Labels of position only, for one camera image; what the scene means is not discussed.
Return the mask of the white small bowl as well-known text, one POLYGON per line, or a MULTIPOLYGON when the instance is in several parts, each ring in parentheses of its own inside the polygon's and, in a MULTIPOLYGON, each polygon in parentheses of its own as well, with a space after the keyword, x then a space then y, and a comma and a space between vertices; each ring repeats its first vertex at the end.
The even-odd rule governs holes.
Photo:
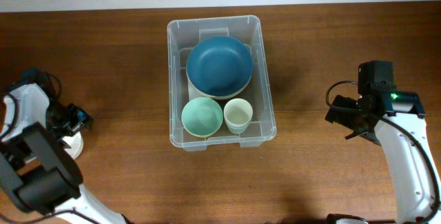
POLYGON ((80 132, 77 132, 74 136, 65 136, 62 138, 65 143, 64 150, 75 160, 79 157, 83 150, 83 137, 80 132))

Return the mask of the cream cup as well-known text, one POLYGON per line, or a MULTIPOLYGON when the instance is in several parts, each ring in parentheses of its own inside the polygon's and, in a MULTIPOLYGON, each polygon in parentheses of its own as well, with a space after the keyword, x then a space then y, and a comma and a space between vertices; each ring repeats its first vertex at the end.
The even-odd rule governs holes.
POLYGON ((224 107, 224 118, 232 123, 241 124, 252 119, 254 110, 252 105, 240 98, 228 101, 224 107))

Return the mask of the cream plate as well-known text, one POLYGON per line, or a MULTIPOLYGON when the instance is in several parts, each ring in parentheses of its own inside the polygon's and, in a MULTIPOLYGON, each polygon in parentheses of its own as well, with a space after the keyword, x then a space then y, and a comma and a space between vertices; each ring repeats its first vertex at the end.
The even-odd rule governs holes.
POLYGON ((226 95, 226 96, 212 96, 212 95, 209 95, 209 94, 202 93, 200 90, 197 90, 189 80, 188 80, 188 86, 191 87, 195 92, 197 92, 201 96, 208 97, 208 98, 211 98, 211 99, 216 99, 216 100, 225 100, 225 99, 230 99, 233 96, 236 96, 239 93, 241 93, 248 86, 249 82, 250 81, 248 81, 247 84, 244 87, 242 87, 241 89, 239 89, 238 91, 236 91, 236 92, 234 92, 232 94, 226 95))

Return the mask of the mint small bowl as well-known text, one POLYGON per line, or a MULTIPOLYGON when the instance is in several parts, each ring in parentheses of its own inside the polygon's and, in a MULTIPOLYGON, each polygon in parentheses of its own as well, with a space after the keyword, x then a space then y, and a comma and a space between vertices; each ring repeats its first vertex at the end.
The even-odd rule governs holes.
POLYGON ((223 110, 215 100, 198 97, 185 105, 181 120, 186 130, 209 134, 219 130, 223 124, 223 110))

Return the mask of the mint green cup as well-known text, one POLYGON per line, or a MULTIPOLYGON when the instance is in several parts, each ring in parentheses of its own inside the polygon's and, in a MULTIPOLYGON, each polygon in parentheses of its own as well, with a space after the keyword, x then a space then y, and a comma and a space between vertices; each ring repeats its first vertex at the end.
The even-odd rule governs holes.
POLYGON ((244 124, 244 125, 236 125, 233 123, 227 124, 228 130, 233 134, 242 134, 248 128, 248 126, 249 124, 244 124))

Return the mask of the grey cup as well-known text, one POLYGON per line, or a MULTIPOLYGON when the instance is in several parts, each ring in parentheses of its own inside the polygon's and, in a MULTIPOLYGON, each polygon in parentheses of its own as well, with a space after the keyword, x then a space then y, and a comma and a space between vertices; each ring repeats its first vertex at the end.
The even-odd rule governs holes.
POLYGON ((237 131, 240 130, 241 132, 243 132, 251 123, 251 121, 248 120, 247 122, 244 122, 241 124, 235 124, 235 123, 232 123, 231 121, 229 121, 228 119, 225 119, 225 122, 226 122, 227 128, 229 130, 237 130, 237 131))

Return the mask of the yellow small bowl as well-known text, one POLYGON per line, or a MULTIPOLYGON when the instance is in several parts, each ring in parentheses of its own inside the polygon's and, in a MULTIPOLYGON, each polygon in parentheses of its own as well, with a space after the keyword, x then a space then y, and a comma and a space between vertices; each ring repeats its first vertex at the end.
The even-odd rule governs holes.
POLYGON ((207 137, 210 137, 210 136, 214 135, 217 131, 211 132, 211 133, 209 133, 209 134, 202 134, 202 133, 190 132, 190 131, 187 130, 187 132, 188 132, 189 134, 191 134, 192 136, 196 136, 196 137, 198 137, 198 138, 207 138, 207 137))

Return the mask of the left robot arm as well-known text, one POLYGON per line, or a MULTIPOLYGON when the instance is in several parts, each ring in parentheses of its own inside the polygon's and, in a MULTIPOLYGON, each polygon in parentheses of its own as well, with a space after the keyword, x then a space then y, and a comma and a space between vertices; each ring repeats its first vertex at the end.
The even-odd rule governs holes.
POLYGON ((60 80, 36 68, 1 91, 1 189, 22 212, 69 223, 129 223, 84 185, 76 158, 93 119, 60 103, 60 80))

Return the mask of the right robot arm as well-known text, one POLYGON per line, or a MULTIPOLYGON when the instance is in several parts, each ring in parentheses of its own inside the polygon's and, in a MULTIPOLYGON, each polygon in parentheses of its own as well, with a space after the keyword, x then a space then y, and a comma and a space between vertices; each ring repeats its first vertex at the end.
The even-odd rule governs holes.
POLYGON ((359 99, 327 100, 325 117, 379 145, 386 157, 397 201, 397 223, 440 222, 440 176, 427 141, 426 113, 415 92, 399 91, 393 65, 370 61, 358 67, 359 99))

